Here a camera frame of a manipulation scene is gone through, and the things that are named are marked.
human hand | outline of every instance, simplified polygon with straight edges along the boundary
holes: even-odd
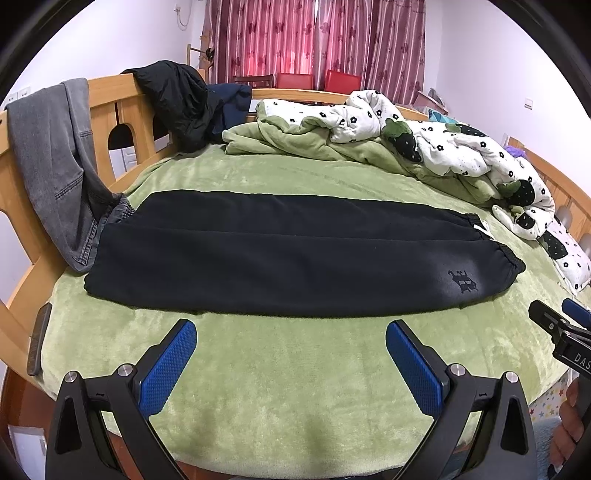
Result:
[[[550,444],[550,463],[555,468],[563,465],[572,455],[576,442],[583,436],[583,422],[575,405],[579,395],[579,379],[576,378],[566,390],[566,401],[560,406],[562,423],[556,427]]]

pillow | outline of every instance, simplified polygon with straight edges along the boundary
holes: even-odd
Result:
[[[554,261],[573,295],[589,285],[591,260],[556,217],[538,241]]]
[[[429,109],[429,121],[430,122],[438,122],[440,124],[456,124],[457,120],[454,120],[452,117],[443,115],[442,113],[438,112],[437,110]]]

green fleece bedsheet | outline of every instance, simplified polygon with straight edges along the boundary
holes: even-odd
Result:
[[[542,247],[520,240],[485,210],[367,164],[226,155],[221,147],[150,167],[129,199],[137,207],[150,193],[172,189],[398,200],[478,213],[525,261],[526,272],[485,303],[402,317],[446,362],[460,362],[475,375],[516,371],[529,400],[566,370],[551,357],[550,338],[528,319],[527,308],[534,299],[559,308],[568,291],[559,286]],[[113,281],[125,288],[124,278]],[[431,424],[385,347],[386,326],[397,317],[298,319],[132,309],[88,296],[83,277],[68,272],[51,302],[41,357],[43,386],[52,395],[69,370],[84,377],[110,374],[137,361],[178,318],[195,322],[197,349],[151,423],[175,458],[202,468],[266,478],[368,474],[405,462]],[[107,421],[116,431],[112,418]]]

gray jeans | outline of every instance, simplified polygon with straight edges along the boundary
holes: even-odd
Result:
[[[134,210],[96,171],[86,79],[10,103],[8,134],[33,208],[76,272],[90,270],[100,233]]]

printed logo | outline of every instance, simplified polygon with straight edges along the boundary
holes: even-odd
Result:
[[[470,277],[468,277],[466,270],[464,270],[463,272],[458,270],[456,271],[455,275],[451,270],[447,273],[452,276],[452,280],[456,282],[457,285],[462,289],[462,294],[468,290],[478,290],[478,288],[476,288],[476,282],[474,282]]]

